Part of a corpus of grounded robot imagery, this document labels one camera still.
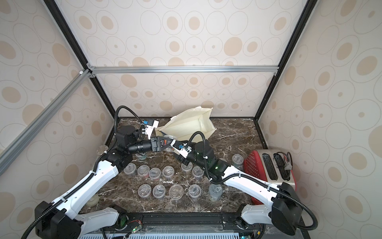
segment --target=black metal frame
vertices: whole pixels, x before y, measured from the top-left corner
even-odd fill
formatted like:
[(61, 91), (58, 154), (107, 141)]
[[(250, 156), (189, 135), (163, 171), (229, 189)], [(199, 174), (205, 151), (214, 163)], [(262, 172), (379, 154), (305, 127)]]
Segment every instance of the black metal frame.
[[(56, 2), (54, 0), (44, 0), (46, 6), (48, 7), (50, 13), (52, 14), (54, 20), (56, 21), (58, 27), (60, 28), (62, 34), (68, 41), (70, 47), (72, 48), (74, 54), (76, 54), (77, 59), (81, 63), (82, 67), (84, 69), (89, 69), (90, 73), (92, 72), (91, 69), (87, 66), (87, 59), (84, 55), (84, 52), (81, 50), (81, 47), (79, 46), (76, 38), (74, 37), (72, 31), (70, 30), (70, 27), (68, 26), (67, 22), (65, 21), (65, 18), (63, 17), (60, 9), (58, 8)], [(97, 77), (93, 75), (92, 78), (90, 78), (92, 81), (95, 89), (97, 90), (99, 96), (103, 100), (104, 104), (106, 105), (106, 108), (109, 110), (110, 114), (114, 116), (115, 109), (112, 106), (109, 98), (107, 97), (104, 89), (102, 88), (101, 84), (99, 83)]]
[[(235, 213), (127, 213), (129, 221), (140, 220), (145, 227), (155, 226), (217, 226), (224, 231), (252, 234), (259, 230), (260, 225), (250, 225), (247, 229), (240, 229), (235, 224)], [(127, 233), (138, 223), (129, 223), (123, 231), (116, 231), (113, 227), (105, 227), (111, 233)]]
[[(73, 52), (75, 53), (76, 57), (78, 58), (78, 60), (80, 61), (82, 67), (84, 69), (89, 69), (89, 71), (91, 72), (91, 69), (88, 67), (87, 63), (88, 63), (88, 60), (86, 59), (83, 51), (81, 50), (81, 47), (79, 46), (77, 40), (75, 39), (72, 31), (70, 30), (70, 27), (68, 26), (67, 22), (65, 21), (65, 18), (63, 17), (63, 15), (61, 14), (61, 11), (59, 10), (58, 6), (56, 5), (56, 2), (54, 0), (44, 0), (46, 6), (48, 7), (50, 13), (52, 14), (53, 18), (55, 19), (58, 27), (60, 28), (61, 32), (63, 33), (63, 35), (65, 36), (67, 42), (69, 43), (70, 47), (72, 48)], [(266, 107), (267, 103), (268, 103), (268, 100), (274, 90), (274, 88), (276, 87), (276, 84), (281, 76), (281, 74), (283, 73), (283, 70), (285, 68), (285, 66), (287, 65), (287, 62), (292, 54), (292, 51), (294, 50), (296, 44), (297, 44), (297, 41), (298, 39), (300, 38), (302, 32), (303, 32), (303, 29), (315, 7), (317, 3), (317, 0), (308, 0), (305, 7), (304, 7), (304, 10), (300, 16), (300, 19), (298, 20), (297, 22), (297, 25), (292, 33), (292, 36), (291, 36), (291, 39), (289, 40), (289, 43), (284, 51), (284, 54), (280, 60), (280, 63), (279, 63), (279, 70), (277, 72), (277, 74), (275, 76), (273, 76), (268, 88), (267, 88), (267, 91), (261, 101), (261, 104), (259, 106), (259, 109), (258, 111), (256, 112), (256, 115), (255, 117), (253, 118), (253, 121), (254, 121), (254, 124), (255, 124), (255, 127), (256, 127), (256, 130), (259, 134), (259, 137), (260, 137), (260, 140), (262, 142), (262, 145), (263, 145), (263, 148), (264, 149), (267, 149), (267, 144), (265, 142), (265, 139), (264, 139), (264, 136), (261, 132), (261, 129), (260, 129), (260, 126), (259, 126), (259, 123), (258, 123), (258, 120), (260, 119), (260, 116), (262, 114), (262, 112), (264, 111), (264, 108)], [(107, 109), (109, 110), (110, 114), (112, 116), (114, 116), (115, 114), (115, 109), (114, 107), (112, 106), (109, 98), (107, 97), (105, 91), (103, 90), (101, 84), (99, 83), (97, 77), (95, 75), (93, 75), (94, 77), (91, 78), (91, 81), (95, 87), (95, 89), (97, 90), (98, 94), (100, 95), (100, 97), (102, 98), (104, 104), (106, 105)], [(167, 118), (170, 118), (170, 117), (158, 117), (160, 119), (167, 119)], [(241, 118), (242, 117), (216, 117), (216, 118), (225, 118), (225, 119), (237, 119), (237, 118)], [(113, 130), (111, 130), (110, 132), (110, 135), (107, 139), (107, 144), (110, 143), (111, 139), (113, 137)], [(181, 217), (185, 216), (185, 215), (188, 215), (189, 213), (180, 213), (179, 215)], [(192, 224), (192, 225), (196, 225), (196, 223), (199, 223), (200, 224), (203, 224), (205, 225), (206, 223), (210, 223), (210, 224), (214, 224), (214, 223), (217, 223), (216, 219), (217, 218), (220, 218), (220, 222), (217, 223), (217, 224), (222, 224), (222, 221), (221, 221), (221, 218), (223, 217), (223, 215), (225, 214), (229, 214), (229, 213), (192, 213), (192, 215), (189, 215), (190, 218), (194, 218), (193, 222), (192, 220), (191, 221), (188, 221), (189, 224)], [(142, 215), (143, 218), (147, 218), (147, 220), (149, 220), (149, 218), (151, 218), (152, 220), (154, 218), (171, 218), (171, 217), (178, 217), (176, 213), (140, 213), (139, 215)], [(212, 217), (210, 219), (213, 219), (213, 217), (215, 218), (214, 220), (210, 221), (210, 222), (206, 222), (206, 221), (203, 221), (202, 223), (200, 222), (200, 219), (202, 217)], [(157, 224), (164, 224), (165, 221), (158, 221), (156, 222)], [(306, 230), (301, 230), (302, 233), (303, 233), (303, 236), (304, 238), (306, 239), (309, 239), (309, 234)]]
[(317, 0), (308, 0), (308, 2), (306, 3), (304, 10), (301, 13), (300, 19), (298, 20), (297, 25), (296, 25), (296, 27), (292, 33), (292, 36), (289, 40), (289, 43), (285, 48), (284, 54), (281, 57), (280, 63), (278, 64), (279, 69), (277, 71), (277, 74), (275, 76), (273, 76), (272, 80), (270, 81), (268, 89), (265, 92), (265, 95), (264, 95), (264, 97), (260, 103), (259, 109), (256, 112), (255, 118), (253, 119), (257, 133), (259, 134), (259, 137), (261, 140), (261, 144), (263, 145), (264, 149), (268, 149), (268, 146), (267, 146), (267, 143), (265, 142), (265, 139), (264, 139), (264, 136), (261, 132), (261, 128), (259, 126), (258, 121), (259, 121), (260, 116), (263, 113), (263, 111), (264, 111), (264, 109), (268, 103), (270, 96), (273, 93), (273, 90), (275, 89), (275, 87), (277, 85), (278, 80), (280, 79), (281, 74), (284, 71), (284, 68), (286, 67), (286, 65), (289, 61), (289, 58), (290, 58), (290, 56), (291, 56), (291, 54), (292, 54), (292, 52), (293, 52), (293, 50), (294, 50), (294, 48), (298, 42), (298, 39), (300, 38), (300, 36), (304, 30), (306, 23), (308, 22), (308, 19), (311, 15), (316, 3), (317, 3)]

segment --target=clear plastic cup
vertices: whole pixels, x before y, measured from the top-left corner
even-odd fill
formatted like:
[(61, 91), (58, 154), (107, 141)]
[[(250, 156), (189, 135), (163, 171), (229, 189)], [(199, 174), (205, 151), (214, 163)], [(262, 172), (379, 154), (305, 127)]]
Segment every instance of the clear plastic cup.
[(141, 167), (138, 168), (138, 176), (140, 176), (143, 179), (146, 179), (149, 177), (149, 171), (150, 171), (149, 166), (142, 165)]
[(171, 199), (179, 200), (183, 197), (184, 189), (179, 184), (174, 184), (171, 186), (171, 188), (168, 191), (168, 194), (170, 195)]
[(232, 156), (232, 163), (233, 163), (233, 166), (235, 168), (237, 168), (237, 169), (242, 168), (243, 162), (244, 162), (243, 156), (241, 156), (239, 154), (235, 154)]
[(172, 176), (174, 176), (174, 174), (175, 174), (175, 170), (171, 166), (166, 166), (166, 167), (164, 167), (162, 173), (163, 173), (163, 176), (165, 176), (166, 179), (171, 179)]
[[(176, 137), (172, 136), (172, 135), (164, 135), (163, 137), (169, 138), (171, 141), (176, 139)], [(165, 148), (163, 151), (172, 153), (172, 152), (174, 152), (174, 148), (169, 146), (169, 147)]]
[(204, 171), (201, 167), (195, 166), (192, 169), (192, 175), (196, 180), (201, 181), (203, 179)]
[(95, 153), (100, 156), (100, 155), (103, 155), (105, 151), (107, 151), (109, 149), (108, 146), (106, 145), (101, 145), (99, 146), (96, 150), (95, 150)]
[(135, 156), (137, 157), (137, 159), (139, 161), (145, 161), (146, 158), (147, 158), (147, 154), (146, 153), (142, 153), (142, 155), (140, 155), (139, 153), (136, 153)]
[(157, 199), (165, 198), (166, 188), (162, 184), (156, 185), (152, 190), (152, 195)]
[(222, 196), (223, 194), (223, 188), (218, 185), (218, 184), (211, 184), (209, 187), (208, 187), (208, 198), (213, 201), (213, 202), (216, 202), (220, 199), (220, 197)]
[(160, 179), (160, 169), (157, 167), (152, 168), (149, 171), (149, 177), (154, 181), (158, 181)]
[(148, 198), (151, 195), (151, 186), (149, 184), (143, 184), (138, 188), (138, 195), (141, 198)]
[(202, 189), (196, 184), (193, 184), (188, 188), (188, 195), (192, 201), (197, 201), (201, 194)]
[(182, 168), (182, 170), (184, 172), (191, 172), (191, 170), (192, 170), (192, 163), (189, 162), (188, 165), (182, 164), (182, 166), (180, 166), (180, 167)]
[(123, 172), (126, 173), (127, 176), (135, 177), (137, 176), (137, 166), (133, 163), (129, 163), (124, 169)]

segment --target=aluminum frame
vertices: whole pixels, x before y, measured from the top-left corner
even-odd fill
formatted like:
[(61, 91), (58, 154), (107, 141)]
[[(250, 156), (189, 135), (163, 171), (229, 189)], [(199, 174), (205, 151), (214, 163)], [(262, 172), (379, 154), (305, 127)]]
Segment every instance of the aluminum frame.
[(34, 137), (46, 126), (49, 120), (59, 111), (62, 105), (72, 96), (77, 88), (90, 77), (88, 69), (82, 70), (69, 85), (37, 116), (19, 136), (8, 145), (0, 155), (0, 176), (8, 169), (11, 163), (28, 146)]
[(238, 65), (238, 66), (184, 66), (184, 67), (94, 67), (95, 74), (108, 73), (224, 73), (224, 72), (277, 72), (277, 65)]

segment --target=robotic arm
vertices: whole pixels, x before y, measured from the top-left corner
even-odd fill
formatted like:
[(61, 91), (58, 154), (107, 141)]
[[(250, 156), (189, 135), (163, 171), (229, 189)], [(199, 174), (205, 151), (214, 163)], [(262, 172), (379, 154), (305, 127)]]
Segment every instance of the robotic arm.
[[(144, 132), (146, 134), (151, 134), (153, 128), (158, 126), (158, 122), (155, 120), (149, 120), (145, 124)], [(78, 213), (103, 185), (132, 161), (134, 153), (160, 152), (167, 147), (173, 147), (179, 153), (175, 156), (181, 163), (188, 165), (189, 162), (192, 162), (203, 168), (211, 183), (224, 183), (238, 188), (264, 204), (245, 206), (241, 212), (241, 225), (273, 224), (282, 232), (294, 235), (297, 227), (301, 227), (298, 223), (304, 209), (308, 213), (310, 212), (314, 222), (310, 229), (317, 227), (317, 223), (315, 223), (317, 220), (313, 213), (298, 200), (298, 196), (289, 184), (283, 183), (277, 186), (262, 181), (217, 159), (214, 150), (201, 132), (196, 132), (188, 142), (165, 137), (138, 140), (140, 133), (131, 125), (120, 127), (115, 134), (117, 146), (105, 152), (87, 176), (51, 203), (40, 203), (35, 209), (36, 220), (30, 226), (31, 228), (36, 226), (36, 234), (43, 239), (76, 239), (105, 226), (114, 225), (117, 229), (122, 227), (126, 211), (118, 206), (93, 213), (80, 215)], [(191, 143), (197, 133), (200, 133), (204, 140), (196, 144)]]

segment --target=white paper bag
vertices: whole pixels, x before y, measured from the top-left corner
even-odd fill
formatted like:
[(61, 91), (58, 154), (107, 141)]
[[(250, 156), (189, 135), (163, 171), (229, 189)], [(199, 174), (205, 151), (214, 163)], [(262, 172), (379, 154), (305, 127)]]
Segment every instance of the white paper bag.
[[(174, 116), (171, 120), (162, 127), (155, 129), (157, 136), (167, 135), (175, 136), (179, 141), (189, 140), (193, 133), (201, 131), (204, 136), (209, 138), (216, 130), (212, 121), (210, 120), (212, 108), (196, 108), (188, 109), (182, 113)], [(200, 142), (202, 137), (197, 135), (192, 142)]]

